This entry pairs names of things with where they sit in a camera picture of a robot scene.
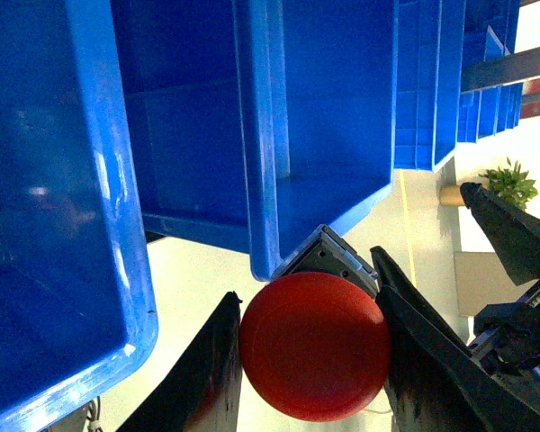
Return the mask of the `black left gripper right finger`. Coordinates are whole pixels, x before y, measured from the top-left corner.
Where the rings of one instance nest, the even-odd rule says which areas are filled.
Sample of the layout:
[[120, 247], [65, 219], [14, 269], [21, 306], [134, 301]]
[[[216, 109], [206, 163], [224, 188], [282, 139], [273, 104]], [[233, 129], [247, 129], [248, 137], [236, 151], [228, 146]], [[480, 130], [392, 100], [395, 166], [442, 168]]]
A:
[[391, 334], [385, 390], [401, 431], [540, 431], [540, 310], [490, 305], [467, 346], [382, 247], [375, 299]]

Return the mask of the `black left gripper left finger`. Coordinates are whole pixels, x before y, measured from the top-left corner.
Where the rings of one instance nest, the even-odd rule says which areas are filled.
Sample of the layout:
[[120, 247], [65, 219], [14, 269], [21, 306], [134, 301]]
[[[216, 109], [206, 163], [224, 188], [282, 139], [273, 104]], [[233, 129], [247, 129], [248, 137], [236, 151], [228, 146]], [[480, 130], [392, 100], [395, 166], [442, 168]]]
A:
[[235, 431], [241, 300], [227, 292], [157, 388], [120, 431]]

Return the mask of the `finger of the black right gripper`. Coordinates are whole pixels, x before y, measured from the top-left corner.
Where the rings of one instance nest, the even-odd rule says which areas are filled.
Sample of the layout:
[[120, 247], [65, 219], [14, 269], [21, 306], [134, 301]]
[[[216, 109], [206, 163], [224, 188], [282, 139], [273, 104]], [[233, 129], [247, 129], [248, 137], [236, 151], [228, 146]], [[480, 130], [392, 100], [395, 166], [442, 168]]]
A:
[[481, 184], [463, 183], [460, 192], [510, 280], [521, 285], [540, 279], [540, 219]]

